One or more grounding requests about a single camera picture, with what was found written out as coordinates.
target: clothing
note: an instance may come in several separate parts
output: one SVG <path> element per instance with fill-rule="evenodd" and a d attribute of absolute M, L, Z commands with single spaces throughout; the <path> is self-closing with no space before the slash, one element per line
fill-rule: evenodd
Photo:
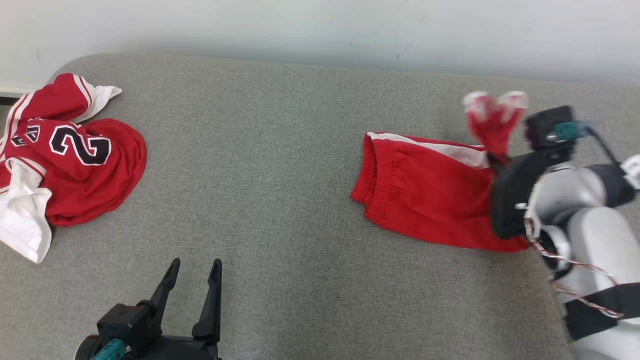
<path fill-rule="evenodd" d="M 493 173 L 483 147 L 367 133 L 362 171 L 351 198 L 383 229 L 457 247 L 516 252 L 520 238 L 492 232 Z"/>
<path fill-rule="evenodd" d="M 0 141 L 0 240 L 39 263 L 52 225 L 117 208 L 146 164 L 142 136 L 114 119 L 82 122 L 121 89 L 62 74 L 11 108 Z"/>

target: gray fabric surface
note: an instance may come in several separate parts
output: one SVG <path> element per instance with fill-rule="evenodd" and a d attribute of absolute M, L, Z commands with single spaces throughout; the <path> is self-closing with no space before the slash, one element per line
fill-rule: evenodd
<path fill-rule="evenodd" d="M 425 243 L 363 217 L 349 198 L 362 138 L 470 143 L 467 92 L 524 90 L 531 111 L 572 104 L 602 120 L 624 157 L 640 148 L 640 90 L 164 55 L 90 56 L 60 72 L 123 88 L 98 118 L 140 131 L 147 170 L 116 211 L 57 229 L 42 264 L 0 246 L 1 359 L 72 358 L 176 257 L 164 333 L 190 333 L 220 258 L 224 359 L 571 358 L 535 254 Z M 589 142 L 579 158 L 604 160 Z M 638 224 L 636 205 L 625 214 Z"/>

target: robotic arm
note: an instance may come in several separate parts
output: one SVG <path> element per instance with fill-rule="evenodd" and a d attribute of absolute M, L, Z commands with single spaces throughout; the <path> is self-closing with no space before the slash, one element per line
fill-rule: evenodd
<path fill-rule="evenodd" d="M 612 163 L 572 167 L 583 136 L 594 136 Z M 636 189 L 602 139 L 574 121 L 568 106 L 529 117 L 527 138 L 533 152 L 497 171 L 493 230 L 500 238 L 525 236 L 543 257 L 578 360 L 637 359 L 640 244 L 614 209 L 631 202 Z"/>

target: black number with white outline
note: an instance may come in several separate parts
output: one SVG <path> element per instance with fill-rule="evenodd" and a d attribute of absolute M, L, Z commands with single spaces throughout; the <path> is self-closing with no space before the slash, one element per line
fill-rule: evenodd
<path fill-rule="evenodd" d="M 107 138 L 91 137 L 87 139 L 87 148 L 82 136 L 77 133 L 75 128 L 68 125 L 58 126 L 53 131 L 53 135 L 51 135 L 51 139 L 49 140 L 51 151 L 60 155 L 66 154 L 69 148 L 69 145 L 67 145 L 67 139 L 70 140 L 76 152 L 76 156 L 84 165 L 104 165 L 111 154 L 111 140 Z"/>

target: white cable tag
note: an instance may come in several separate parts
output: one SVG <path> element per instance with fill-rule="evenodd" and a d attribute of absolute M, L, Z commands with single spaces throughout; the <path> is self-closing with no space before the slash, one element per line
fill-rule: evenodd
<path fill-rule="evenodd" d="M 631 184 L 634 189 L 640 190 L 640 154 L 633 155 L 629 159 L 626 159 L 620 167 L 627 173 L 625 179 L 629 184 Z"/>

